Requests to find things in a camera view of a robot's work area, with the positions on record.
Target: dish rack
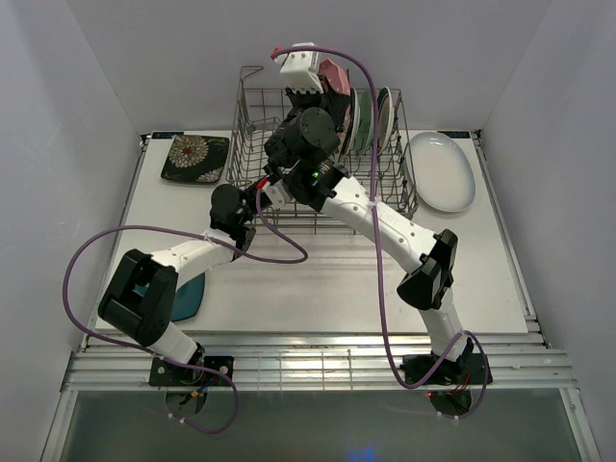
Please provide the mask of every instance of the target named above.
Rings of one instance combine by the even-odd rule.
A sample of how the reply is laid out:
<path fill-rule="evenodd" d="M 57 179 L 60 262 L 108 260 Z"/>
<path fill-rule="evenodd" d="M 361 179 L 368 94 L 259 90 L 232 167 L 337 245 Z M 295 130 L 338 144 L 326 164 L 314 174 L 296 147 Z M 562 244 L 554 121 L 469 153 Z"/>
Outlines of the dish rack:
<path fill-rule="evenodd" d="M 284 89 L 246 86 L 246 80 L 261 70 L 263 67 L 260 65 L 246 65 L 241 71 L 227 169 L 228 183 L 239 188 L 249 186 L 264 175 L 263 167 L 268 159 L 264 144 L 292 108 Z M 365 90 L 356 90 L 361 99 L 361 93 Z M 377 190 L 381 201 L 411 218 L 419 204 L 412 168 L 409 171 L 404 162 L 410 156 L 406 114 L 401 91 L 391 89 L 391 92 L 395 121 L 392 133 L 378 156 Z M 368 188 L 372 148 L 368 146 L 362 152 L 355 152 L 353 147 L 348 150 L 352 154 L 340 156 L 335 153 L 334 157 Z M 346 224 L 295 202 L 277 211 L 265 211 L 264 215 L 278 228 L 311 231 L 315 234 L 322 230 L 352 231 Z"/>

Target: white wall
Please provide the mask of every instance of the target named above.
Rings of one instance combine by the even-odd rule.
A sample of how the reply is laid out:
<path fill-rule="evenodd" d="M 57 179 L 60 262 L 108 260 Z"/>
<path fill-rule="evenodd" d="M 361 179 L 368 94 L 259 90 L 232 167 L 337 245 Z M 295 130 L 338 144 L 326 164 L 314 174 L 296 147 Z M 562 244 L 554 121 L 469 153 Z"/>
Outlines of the white wall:
<path fill-rule="evenodd" d="M 402 88 L 414 128 L 483 127 L 550 0 L 67 3 L 144 133 L 229 128 L 240 67 L 274 70 L 273 47 L 299 41 L 347 51 L 378 85 Z"/>
<path fill-rule="evenodd" d="M 539 321 L 616 460 L 616 3 L 554 0 L 484 133 Z"/>
<path fill-rule="evenodd" d="M 77 336 L 72 251 L 119 221 L 139 137 L 64 0 L 0 1 L 0 459 L 39 460 Z M 72 285 L 86 319 L 111 242 Z"/>

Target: white oval plate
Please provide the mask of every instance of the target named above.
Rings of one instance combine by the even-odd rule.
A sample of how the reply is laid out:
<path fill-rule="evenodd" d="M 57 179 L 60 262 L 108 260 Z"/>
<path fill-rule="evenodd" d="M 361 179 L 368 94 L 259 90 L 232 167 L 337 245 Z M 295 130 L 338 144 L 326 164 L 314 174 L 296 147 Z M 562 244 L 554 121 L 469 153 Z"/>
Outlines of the white oval plate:
<path fill-rule="evenodd" d="M 423 132 L 413 137 L 410 147 L 417 193 L 427 205 L 450 213 L 471 207 L 475 176 L 457 142 L 442 133 Z"/>

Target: floral pattern plate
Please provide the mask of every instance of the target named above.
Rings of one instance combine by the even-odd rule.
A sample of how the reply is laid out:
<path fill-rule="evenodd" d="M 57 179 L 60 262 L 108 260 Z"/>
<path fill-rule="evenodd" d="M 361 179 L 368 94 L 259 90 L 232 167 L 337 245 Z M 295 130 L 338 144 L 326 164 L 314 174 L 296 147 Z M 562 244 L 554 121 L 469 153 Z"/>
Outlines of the floral pattern plate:
<path fill-rule="evenodd" d="M 179 183 L 216 183 L 228 154 L 228 138 L 175 135 L 161 178 Z"/>

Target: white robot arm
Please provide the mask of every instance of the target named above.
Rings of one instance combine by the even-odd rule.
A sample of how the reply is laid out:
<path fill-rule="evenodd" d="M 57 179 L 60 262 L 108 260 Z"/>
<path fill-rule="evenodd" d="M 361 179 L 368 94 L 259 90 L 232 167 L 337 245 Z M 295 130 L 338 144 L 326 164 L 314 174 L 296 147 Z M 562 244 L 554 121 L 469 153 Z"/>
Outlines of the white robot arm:
<path fill-rule="evenodd" d="M 283 76 L 296 85 L 287 89 L 293 108 L 265 143 L 266 176 L 244 190 L 231 185 L 215 189 L 208 236 L 246 250 L 254 237 L 254 228 L 246 224 L 255 218 L 258 190 L 264 193 L 263 208 L 280 208 L 295 200 L 340 220 L 371 241 L 371 208 L 377 207 L 382 248 L 406 272 L 398 295 L 420 310 L 430 337 L 429 358 L 419 362 L 404 359 L 406 379 L 413 380 L 417 374 L 421 377 L 463 330 L 451 291 L 457 237 L 449 230 L 435 234 L 382 202 L 371 203 L 357 179 L 332 160 L 350 97 L 336 91 L 343 86 L 333 83 L 331 75 L 344 73 L 317 75 L 318 88 L 312 55 L 304 58 L 305 62 L 297 62 L 300 65 L 293 62 L 293 67 L 292 57 L 279 60 L 286 69 Z M 302 77 L 298 66 L 309 75 Z M 296 88 L 308 82 L 316 92 Z M 170 322 L 175 292 L 193 277 L 241 254 L 209 240 L 191 240 L 152 254 L 131 250 L 122 258 L 100 302 L 99 317 L 143 347 L 180 363 L 195 364 L 202 359 L 203 351 Z M 144 286 L 144 294 L 135 290 Z M 466 375 L 469 358 L 475 356 L 472 351 L 472 342 L 462 336 L 447 353 L 439 368 L 442 373 L 428 383 L 449 384 Z"/>

